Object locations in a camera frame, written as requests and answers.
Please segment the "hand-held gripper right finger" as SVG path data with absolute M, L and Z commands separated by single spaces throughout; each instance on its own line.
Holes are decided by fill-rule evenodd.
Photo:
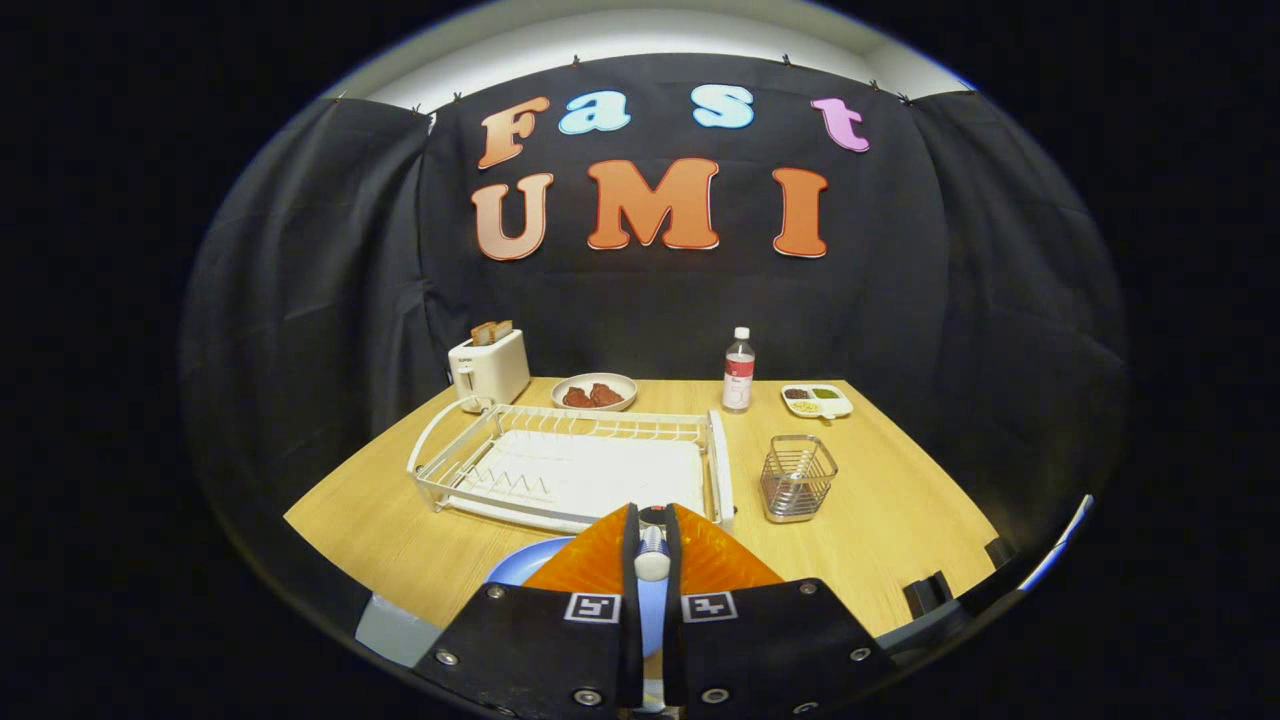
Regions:
M 685 717 L 819 717 L 896 675 L 822 579 L 781 580 L 707 518 L 678 503 L 664 515 L 662 680 Z

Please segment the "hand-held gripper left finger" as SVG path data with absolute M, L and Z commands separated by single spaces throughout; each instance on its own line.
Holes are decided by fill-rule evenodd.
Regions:
M 626 503 L 548 561 L 570 570 L 556 588 L 483 584 L 416 676 L 508 717 L 618 717 L 640 707 L 639 530 L 637 506 Z

